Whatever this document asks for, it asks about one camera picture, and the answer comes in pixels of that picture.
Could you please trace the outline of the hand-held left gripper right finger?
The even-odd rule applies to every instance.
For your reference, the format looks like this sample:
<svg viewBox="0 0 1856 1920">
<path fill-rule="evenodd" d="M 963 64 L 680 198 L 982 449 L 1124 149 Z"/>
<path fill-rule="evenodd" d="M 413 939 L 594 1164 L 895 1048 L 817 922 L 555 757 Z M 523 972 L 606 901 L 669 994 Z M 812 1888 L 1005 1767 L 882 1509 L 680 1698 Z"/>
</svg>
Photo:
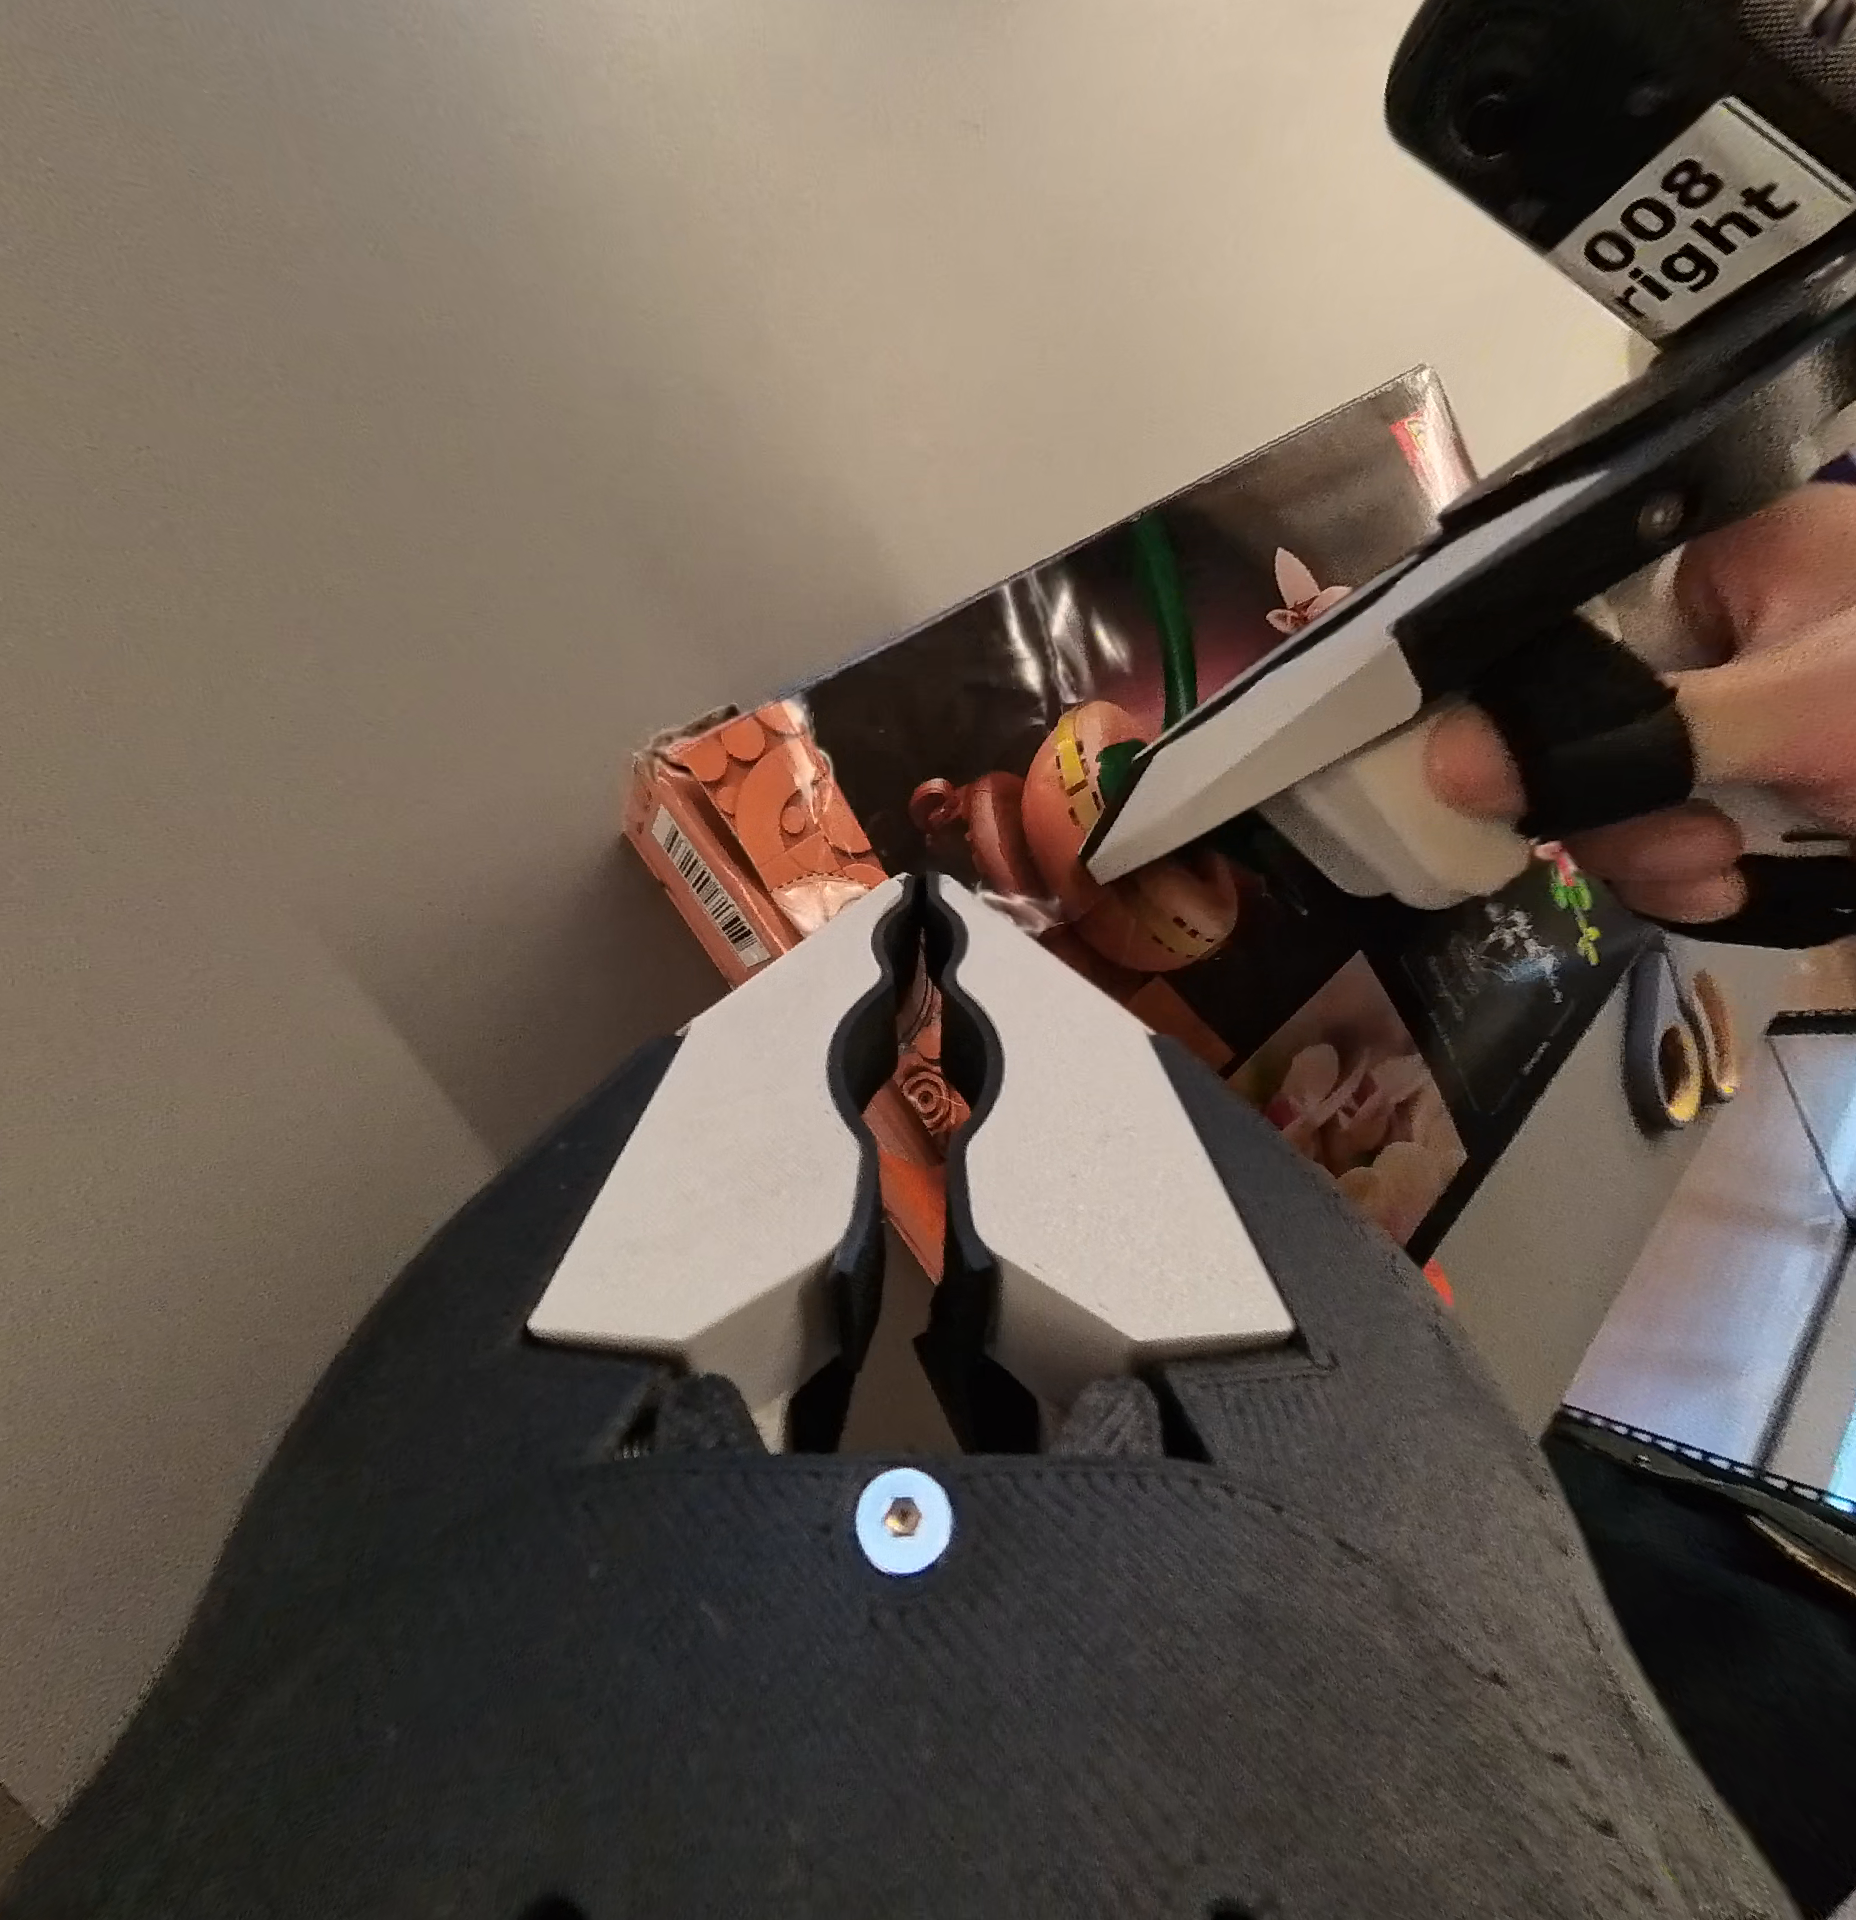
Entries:
<svg viewBox="0 0 1856 1920">
<path fill-rule="evenodd" d="M 1034 1452 L 1099 1382 L 1289 1345 L 1174 1051 L 956 882 L 918 877 L 918 923 L 967 1111 L 918 1356 L 963 1452 Z"/>
</svg>

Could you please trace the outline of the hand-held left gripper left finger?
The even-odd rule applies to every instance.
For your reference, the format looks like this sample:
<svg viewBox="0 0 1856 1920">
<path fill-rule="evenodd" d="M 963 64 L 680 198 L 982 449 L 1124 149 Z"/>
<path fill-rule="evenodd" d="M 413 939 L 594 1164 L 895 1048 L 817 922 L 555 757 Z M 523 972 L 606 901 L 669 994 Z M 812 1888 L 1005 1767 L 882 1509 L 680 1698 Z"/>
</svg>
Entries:
<svg viewBox="0 0 1856 1920">
<path fill-rule="evenodd" d="M 534 1338 L 737 1386 L 837 1452 L 883 1292 L 867 1109 L 897 1066 L 920 877 L 880 883 L 690 1020 L 529 1316 Z"/>
</svg>

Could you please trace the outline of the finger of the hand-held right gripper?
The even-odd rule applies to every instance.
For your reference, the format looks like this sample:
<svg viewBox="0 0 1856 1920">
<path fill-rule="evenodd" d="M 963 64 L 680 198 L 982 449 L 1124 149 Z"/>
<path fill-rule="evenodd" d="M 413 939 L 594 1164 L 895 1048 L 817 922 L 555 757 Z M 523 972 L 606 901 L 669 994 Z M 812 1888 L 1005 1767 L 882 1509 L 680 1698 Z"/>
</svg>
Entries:
<svg viewBox="0 0 1856 1920">
<path fill-rule="evenodd" d="M 1454 699 L 1517 734 L 1655 728 L 1657 675 L 1584 608 L 1659 550 L 1636 514 L 1447 524 L 1171 732 L 1395 734 Z"/>
<path fill-rule="evenodd" d="M 1387 628 L 1336 628 L 1241 676 L 1132 763 L 1085 841 L 1114 883 L 1410 724 L 1420 680 Z"/>
</svg>

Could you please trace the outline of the black flower-print cardboard box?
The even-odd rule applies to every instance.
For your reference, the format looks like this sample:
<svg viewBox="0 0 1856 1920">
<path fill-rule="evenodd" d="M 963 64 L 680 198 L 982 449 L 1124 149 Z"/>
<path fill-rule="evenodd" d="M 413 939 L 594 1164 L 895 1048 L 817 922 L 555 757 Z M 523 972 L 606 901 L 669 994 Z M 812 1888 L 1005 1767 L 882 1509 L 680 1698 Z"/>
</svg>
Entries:
<svg viewBox="0 0 1856 1920">
<path fill-rule="evenodd" d="M 955 877 L 1429 1257 L 1641 925 L 1498 828 L 1405 900 L 1339 888 L 1257 817 L 1108 883 L 1082 846 L 1108 749 L 1299 636 L 1475 479 L 1437 370 L 1413 366 L 777 701 L 653 741 L 628 839 L 731 987 L 891 877 Z"/>
</svg>

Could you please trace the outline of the grey scissors yellow pivot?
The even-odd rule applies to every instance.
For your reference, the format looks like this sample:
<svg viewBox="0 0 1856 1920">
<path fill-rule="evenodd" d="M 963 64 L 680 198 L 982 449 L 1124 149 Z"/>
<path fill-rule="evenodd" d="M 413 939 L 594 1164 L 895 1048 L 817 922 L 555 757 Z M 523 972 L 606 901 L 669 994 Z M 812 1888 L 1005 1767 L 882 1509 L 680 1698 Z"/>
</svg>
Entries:
<svg viewBox="0 0 1856 1920">
<path fill-rule="evenodd" d="M 1742 1037 L 1730 996 L 1666 935 L 1640 949 L 1626 977 L 1623 1087 L 1644 1139 L 1683 1132 L 1742 1092 Z"/>
</svg>

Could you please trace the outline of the person's right hand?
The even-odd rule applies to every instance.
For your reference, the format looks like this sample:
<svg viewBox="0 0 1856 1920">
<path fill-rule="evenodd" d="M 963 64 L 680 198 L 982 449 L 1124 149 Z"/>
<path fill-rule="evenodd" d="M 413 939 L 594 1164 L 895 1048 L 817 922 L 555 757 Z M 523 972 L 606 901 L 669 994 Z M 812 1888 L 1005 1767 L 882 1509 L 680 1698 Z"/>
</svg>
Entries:
<svg viewBox="0 0 1856 1920">
<path fill-rule="evenodd" d="M 1698 777 L 1763 788 L 1856 850 L 1856 487 L 1808 487 L 1688 544 L 1675 606 L 1702 648 L 1670 680 Z M 1662 923 L 1718 929 L 1749 897 L 1742 834 L 1703 803 L 1568 846 Z"/>
</svg>

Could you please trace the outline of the person's dark jacket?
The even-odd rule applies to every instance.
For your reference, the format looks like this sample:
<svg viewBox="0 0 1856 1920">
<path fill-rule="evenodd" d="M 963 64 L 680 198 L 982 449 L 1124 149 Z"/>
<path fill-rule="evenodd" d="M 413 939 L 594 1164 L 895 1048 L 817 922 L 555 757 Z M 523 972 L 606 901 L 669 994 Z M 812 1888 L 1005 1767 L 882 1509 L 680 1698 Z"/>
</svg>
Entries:
<svg viewBox="0 0 1856 1920">
<path fill-rule="evenodd" d="M 1542 1447 L 1686 1751 L 1804 1915 L 1856 1915 L 1856 1570 L 1724 1487 Z"/>
</svg>

